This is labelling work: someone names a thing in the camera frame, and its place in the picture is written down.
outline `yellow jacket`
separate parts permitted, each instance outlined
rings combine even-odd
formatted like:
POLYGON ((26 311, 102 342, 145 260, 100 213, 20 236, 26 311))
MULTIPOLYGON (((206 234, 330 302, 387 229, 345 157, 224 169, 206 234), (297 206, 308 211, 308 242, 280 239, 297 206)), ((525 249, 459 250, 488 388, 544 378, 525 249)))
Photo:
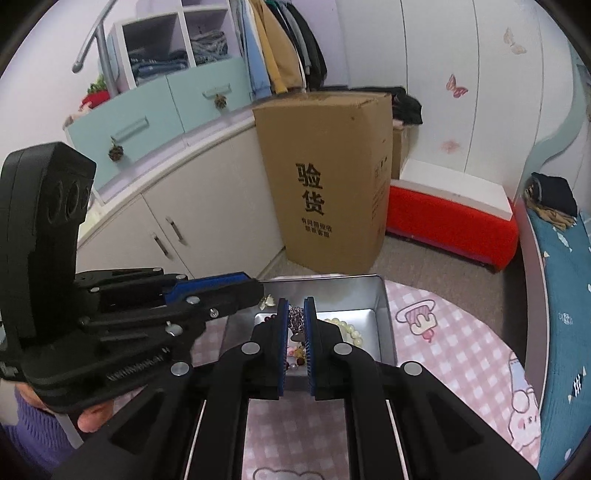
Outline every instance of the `yellow jacket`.
POLYGON ((277 19, 263 0, 249 0, 254 13, 256 29, 261 40, 265 66, 275 93, 303 85, 297 52, 277 19))

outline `cardboard box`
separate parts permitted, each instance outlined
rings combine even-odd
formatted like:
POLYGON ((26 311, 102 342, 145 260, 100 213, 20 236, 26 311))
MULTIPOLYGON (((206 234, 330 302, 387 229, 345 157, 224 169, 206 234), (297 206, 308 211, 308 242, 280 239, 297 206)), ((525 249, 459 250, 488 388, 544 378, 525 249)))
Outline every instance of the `cardboard box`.
POLYGON ((287 258, 319 273, 367 273, 386 227, 389 94, 298 93, 254 115, 287 258))
POLYGON ((409 127, 392 127, 392 178, 398 180, 410 148, 409 127))

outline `cartoon print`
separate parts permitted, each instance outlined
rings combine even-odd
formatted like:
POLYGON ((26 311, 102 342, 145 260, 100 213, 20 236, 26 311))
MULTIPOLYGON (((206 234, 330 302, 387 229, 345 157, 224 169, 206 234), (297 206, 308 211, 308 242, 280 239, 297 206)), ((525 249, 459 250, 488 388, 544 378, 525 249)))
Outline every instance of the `cartoon print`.
POLYGON ((507 28, 505 35, 503 35, 503 41, 511 47, 511 51, 515 55, 523 55, 524 53, 527 53, 525 47, 522 47, 518 43, 515 43, 515 38, 513 37, 513 32, 510 28, 507 28))
POLYGON ((573 251, 573 249, 570 247, 568 240, 566 239, 566 237, 560 233, 556 227, 552 227, 552 230, 554 230, 556 232, 556 235, 558 236, 558 240, 560 240, 562 242, 562 244, 568 248, 571 252, 573 251))
POLYGON ((413 335, 422 336, 427 342, 431 343, 437 326, 437 319, 433 314, 435 302, 433 300, 423 300, 414 303, 396 314, 398 323, 408 323, 413 335))
POLYGON ((564 323, 565 325, 573 324, 573 318, 568 313, 559 313, 558 318, 562 320, 562 323, 564 323))
POLYGON ((441 144, 441 149, 448 154, 452 154, 460 150, 461 145, 455 140, 448 140, 441 144))
POLYGON ((446 89, 450 92, 453 92, 454 98, 460 98, 462 95, 468 93, 468 89, 466 87, 458 87, 456 86, 456 76, 452 74, 449 77, 449 81, 447 82, 446 89))
POLYGON ((540 414, 534 389, 525 379, 525 371, 513 352, 509 357, 509 371, 511 372, 513 412, 509 418, 508 428, 512 439, 511 446, 520 452, 523 447, 540 438, 540 414))
POLYGON ((254 472, 252 480, 324 480, 324 477, 316 472, 304 472, 299 475, 290 470, 259 468, 254 472))
POLYGON ((573 398, 577 398, 579 396, 579 394, 581 393, 581 390, 583 389, 583 379, 586 376, 587 376, 587 371, 585 370, 585 367, 583 366, 581 373, 579 373, 574 378, 573 389, 571 390, 570 395, 568 396, 569 404, 573 401, 573 398))

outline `purple sweater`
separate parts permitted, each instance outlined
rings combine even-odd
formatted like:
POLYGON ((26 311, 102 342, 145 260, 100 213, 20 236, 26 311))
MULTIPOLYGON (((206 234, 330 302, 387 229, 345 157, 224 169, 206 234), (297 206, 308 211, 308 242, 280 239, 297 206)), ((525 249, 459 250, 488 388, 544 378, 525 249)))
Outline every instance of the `purple sweater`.
POLYGON ((4 430, 25 461, 49 477, 74 452, 74 447, 54 416, 31 407, 18 390, 15 390, 15 396, 18 423, 5 426, 4 430))

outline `bed frame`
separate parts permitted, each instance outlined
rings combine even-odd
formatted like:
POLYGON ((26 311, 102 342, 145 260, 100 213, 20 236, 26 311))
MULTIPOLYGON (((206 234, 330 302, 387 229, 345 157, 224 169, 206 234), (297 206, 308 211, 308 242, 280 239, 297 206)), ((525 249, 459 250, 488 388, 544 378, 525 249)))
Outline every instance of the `bed frame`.
POLYGON ((535 397, 541 410, 548 374, 548 350, 550 348, 550 318, 544 260, 530 217, 527 215, 525 202, 521 197, 515 202, 515 217, 519 227, 519 241, 527 284, 525 376, 534 388, 535 397))

